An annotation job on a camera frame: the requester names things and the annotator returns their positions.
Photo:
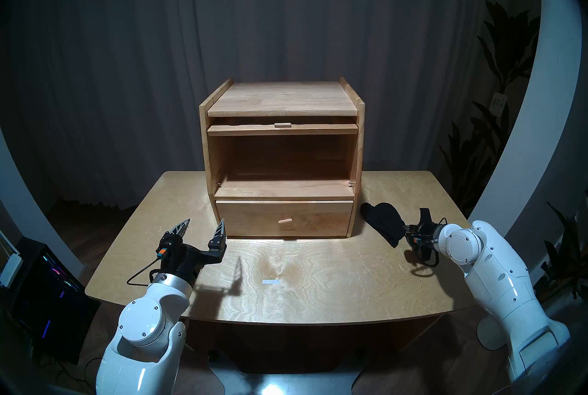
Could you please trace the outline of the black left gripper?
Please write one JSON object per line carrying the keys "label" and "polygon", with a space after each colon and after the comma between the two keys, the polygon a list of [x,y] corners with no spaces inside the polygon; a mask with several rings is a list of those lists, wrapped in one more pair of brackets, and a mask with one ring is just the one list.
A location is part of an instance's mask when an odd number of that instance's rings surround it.
{"label": "black left gripper", "polygon": [[183,242],[189,223],[190,219],[186,219],[162,236],[157,248],[157,258],[161,261],[157,273],[173,275],[195,284],[204,266],[222,262],[226,251],[226,230],[222,219],[209,240],[209,250],[202,251]]}

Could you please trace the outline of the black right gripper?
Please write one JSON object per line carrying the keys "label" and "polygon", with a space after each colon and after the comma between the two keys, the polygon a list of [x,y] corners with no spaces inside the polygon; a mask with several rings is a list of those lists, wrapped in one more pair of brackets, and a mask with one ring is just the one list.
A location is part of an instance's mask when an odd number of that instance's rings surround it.
{"label": "black right gripper", "polygon": [[442,227],[441,223],[432,220],[429,209],[420,209],[418,224],[404,225],[404,237],[419,263],[430,263],[432,256],[433,263],[439,263],[439,251],[435,244]]}

